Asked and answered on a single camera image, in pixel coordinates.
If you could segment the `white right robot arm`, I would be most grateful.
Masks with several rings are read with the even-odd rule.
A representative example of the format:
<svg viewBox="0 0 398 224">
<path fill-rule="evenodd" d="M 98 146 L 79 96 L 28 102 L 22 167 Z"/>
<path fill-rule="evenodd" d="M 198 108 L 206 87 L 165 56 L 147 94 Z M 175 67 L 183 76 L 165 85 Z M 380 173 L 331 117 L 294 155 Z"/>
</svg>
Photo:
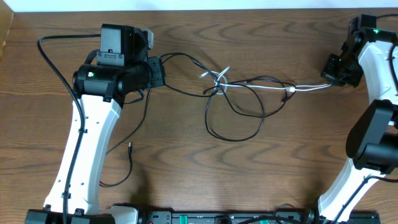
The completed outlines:
<svg viewBox="0 0 398 224">
<path fill-rule="evenodd" d="M 331 85 L 357 87 L 365 79 L 369 106 L 346 140 L 348 156 L 331 187 L 317 200 L 306 223 L 369 223 L 374 215 L 352 215 L 356 204 L 397 168 L 397 34 L 377 28 L 377 16 L 349 22 L 340 55 L 331 54 L 321 76 Z"/>
</svg>

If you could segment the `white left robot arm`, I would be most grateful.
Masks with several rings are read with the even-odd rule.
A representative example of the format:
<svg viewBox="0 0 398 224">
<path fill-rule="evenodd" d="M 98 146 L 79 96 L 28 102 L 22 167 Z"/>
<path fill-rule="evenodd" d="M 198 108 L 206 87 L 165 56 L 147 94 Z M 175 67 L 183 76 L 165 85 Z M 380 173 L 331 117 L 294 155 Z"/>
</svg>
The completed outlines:
<svg viewBox="0 0 398 224">
<path fill-rule="evenodd" d="M 100 47 L 91 51 L 66 88 L 73 99 L 70 133 L 53 187 L 40 210 L 30 209 L 26 223 L 145 223 L 145 215 L 127 203 L 101 210 L 98 191 L 114 126 L 129 93 L 148 100 L 165 85 L 159 57 L 150 57 L 149 29 L 103 24 Z"/>
</svg>

